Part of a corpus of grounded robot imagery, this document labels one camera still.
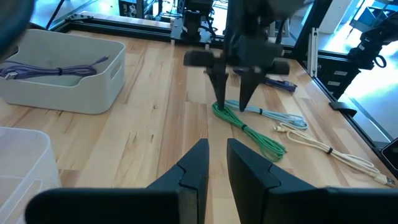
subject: cable connector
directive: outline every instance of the cable connector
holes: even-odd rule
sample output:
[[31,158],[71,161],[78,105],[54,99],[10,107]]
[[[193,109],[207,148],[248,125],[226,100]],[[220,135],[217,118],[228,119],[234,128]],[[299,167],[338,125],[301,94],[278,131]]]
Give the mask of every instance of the cable connector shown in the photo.
[[294,83],[292,83],[292,82],[289,82],[289,81],[283,81],[283,84],[284,85],[287,85],[287,86],[291,86],[291,87],[297,87],[297,85],[296,84],[294,84]]
[[295,127],[303,127],[303,128],[308,127],[308,124],[304,121],[294,121],[292,124]]
[[379,182],[380,184],[384,184],[389,187],[396,187],[396,182],[393,179],[388,178],[384,174],[376,174],[376,175],[372,175],[372,177],[376,182]]
[[286,128],[281,127],[281,126],[274,127],[274,130],[277,132],[280,132],[280,133],[286,133],[288,131]]
[[14,79],[18,75],[17,72],[9,72],[4,78],[6,80]]

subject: green cable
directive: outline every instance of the green cable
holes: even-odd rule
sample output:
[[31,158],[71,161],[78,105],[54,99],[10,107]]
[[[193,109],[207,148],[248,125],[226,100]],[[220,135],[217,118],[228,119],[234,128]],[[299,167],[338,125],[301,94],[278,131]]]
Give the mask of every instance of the green cable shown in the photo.
[[225,106],[223,110],[219,110],[218,103],[216,102],[211,107],[213,108],[213,112],[217,117],[241,128],[243,132],[246,133],[260,147],[260,151],[265,158],[272,162],[278,162],[284,157],[286,152],[285,146],[251,129],[249,126],[244,124],[227,106]]

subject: clear plastic container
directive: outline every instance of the clear plastic container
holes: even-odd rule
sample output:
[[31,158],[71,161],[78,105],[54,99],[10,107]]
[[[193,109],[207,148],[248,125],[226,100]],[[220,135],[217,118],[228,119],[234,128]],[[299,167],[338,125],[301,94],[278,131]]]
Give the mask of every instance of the clear plastic container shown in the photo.
[[57,187],[50,138],[41,131],[0,127],[0,224],[24,223],[29,200]]

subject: plastic bin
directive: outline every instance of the plastic bin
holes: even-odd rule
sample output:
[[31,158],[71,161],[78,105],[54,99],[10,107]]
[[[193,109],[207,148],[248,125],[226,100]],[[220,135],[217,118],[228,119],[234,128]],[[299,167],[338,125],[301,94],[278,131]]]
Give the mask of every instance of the plastic bin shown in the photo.
[[359,17],[358,21],[368,26],[372,26],[373,22],[375,22],[374,26],[377,26],[381,23],[381,21],[383,21],[386,18],[387,15],[385,12],[383,12],[382,9],[378,9],[375,7],[366,7],[361,16]]
[[29,200],[57,187],[50,138],[41,131],[0,127],[0,224],[24,223]]
[[19,51],[8,60],[45,68],[91,64],[98,74],[81,78],[74,75],[35,77],[25,80],[0,78],[0,96],[8,103],[39,108],[98,114],[108,110],[124,85],[125,46],[123,43],[27,30]]

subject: white storage bin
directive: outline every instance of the white storage bin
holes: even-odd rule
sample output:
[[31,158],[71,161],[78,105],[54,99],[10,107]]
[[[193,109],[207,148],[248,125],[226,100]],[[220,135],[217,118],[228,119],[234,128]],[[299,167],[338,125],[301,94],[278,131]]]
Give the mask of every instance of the white storage bin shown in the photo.
[[[74,75],[46,76],[25,80],[0,78],[0,96],[8,103],[39,108],[98,114],[108,110],[124,85],[125,46],[123,43],[27,30],[19,51],[8,60],[44,68],[92,64],[98,74],[81,78]],[[2,63],[0,67],[12,64]]]

